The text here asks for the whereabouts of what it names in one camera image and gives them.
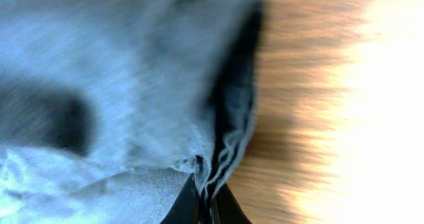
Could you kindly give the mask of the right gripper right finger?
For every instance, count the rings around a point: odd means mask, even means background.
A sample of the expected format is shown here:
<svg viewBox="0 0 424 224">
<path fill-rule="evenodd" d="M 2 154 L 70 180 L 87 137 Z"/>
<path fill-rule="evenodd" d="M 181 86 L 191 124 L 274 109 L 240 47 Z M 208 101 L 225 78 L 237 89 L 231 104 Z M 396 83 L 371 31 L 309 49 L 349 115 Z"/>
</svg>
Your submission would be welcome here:
<svg viewBox="0 0 424 224">
<path fill-rule="evenodd" d="M 252 224 L 227 184 L 213 198 L 211 210 L 213 224 Z"/>
</svg>

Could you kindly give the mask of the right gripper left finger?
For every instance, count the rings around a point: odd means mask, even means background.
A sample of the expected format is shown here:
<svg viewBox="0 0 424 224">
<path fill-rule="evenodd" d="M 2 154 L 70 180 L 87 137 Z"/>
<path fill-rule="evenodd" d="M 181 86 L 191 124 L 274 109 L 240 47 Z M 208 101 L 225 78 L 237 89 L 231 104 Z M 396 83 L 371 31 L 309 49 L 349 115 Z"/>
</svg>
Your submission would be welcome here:
<svg viewBox="0 0 424 224">
<path fill-rule="evenodd" d="M 193 174 L 187 179 L 173 206 L 160 224 L 199 224 L 199 195 Z"/>
</svg>

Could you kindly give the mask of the dark blue shorts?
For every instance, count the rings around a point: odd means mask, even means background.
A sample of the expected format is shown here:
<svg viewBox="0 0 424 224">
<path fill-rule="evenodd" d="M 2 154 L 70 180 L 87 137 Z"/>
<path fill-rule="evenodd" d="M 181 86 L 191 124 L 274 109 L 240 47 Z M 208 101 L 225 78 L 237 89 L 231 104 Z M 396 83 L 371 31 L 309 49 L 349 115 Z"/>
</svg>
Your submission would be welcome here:
<svg viewBox="0 0 424 224">
<path fill-rule="evenodd" d="M 264 0 L 1 0 L 1 222 L 199 223 L 254 128 Z"/>
</svg>

